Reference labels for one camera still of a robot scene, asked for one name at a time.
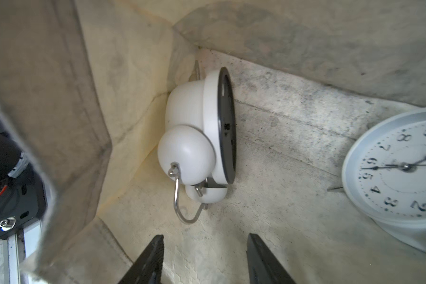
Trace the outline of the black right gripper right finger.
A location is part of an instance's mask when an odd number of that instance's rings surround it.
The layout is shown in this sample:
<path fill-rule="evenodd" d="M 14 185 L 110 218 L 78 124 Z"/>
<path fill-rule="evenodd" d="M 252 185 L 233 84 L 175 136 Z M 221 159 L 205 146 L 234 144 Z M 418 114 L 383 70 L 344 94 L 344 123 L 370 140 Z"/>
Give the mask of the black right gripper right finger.
<path fill-rule="evenodd" d="M 296 284 L 258 234 L 248 235 L 246 253 L 251 284 Z"/>

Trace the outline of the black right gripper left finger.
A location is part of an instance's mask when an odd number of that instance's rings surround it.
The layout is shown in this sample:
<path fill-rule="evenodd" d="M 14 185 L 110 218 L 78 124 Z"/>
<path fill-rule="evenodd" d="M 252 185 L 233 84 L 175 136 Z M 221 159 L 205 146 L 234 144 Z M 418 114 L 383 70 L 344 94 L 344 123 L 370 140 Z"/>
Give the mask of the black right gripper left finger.
<path fill-rule="evenodd" d="M 119 284 L 160 284 L 164 261 L 164 236 L 155 235 Z"/>

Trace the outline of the white twin-bell alarm clock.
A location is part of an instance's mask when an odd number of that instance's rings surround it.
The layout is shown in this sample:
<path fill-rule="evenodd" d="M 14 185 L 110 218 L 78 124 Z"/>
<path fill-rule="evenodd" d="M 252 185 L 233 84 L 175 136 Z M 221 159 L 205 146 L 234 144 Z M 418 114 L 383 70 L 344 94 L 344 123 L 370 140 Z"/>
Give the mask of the white twin-bell alarm clock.
<path fill-rule="evenodd" d="M 426 253 L 426 108 L 365 132 L 344 160 L 342 184 L 359 211 Z"/>

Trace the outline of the beige canvas tote bag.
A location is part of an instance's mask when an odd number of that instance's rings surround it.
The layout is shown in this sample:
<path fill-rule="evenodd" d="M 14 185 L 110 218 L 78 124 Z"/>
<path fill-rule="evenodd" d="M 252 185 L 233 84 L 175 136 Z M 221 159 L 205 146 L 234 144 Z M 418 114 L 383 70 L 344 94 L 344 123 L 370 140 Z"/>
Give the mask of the beige canvas tote bag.
<path fill-rule="evenodd" d="M 237 176 L 187 226 L 157 162 L 170 92 L 225 66 Z M 426 1 L 0 1 L 0 115 L 49 185 L 21 282 L 246 284 L 249 233 L 299 284 L 426 284 L 341 190 L 354 142 L 426 107 Z"/>

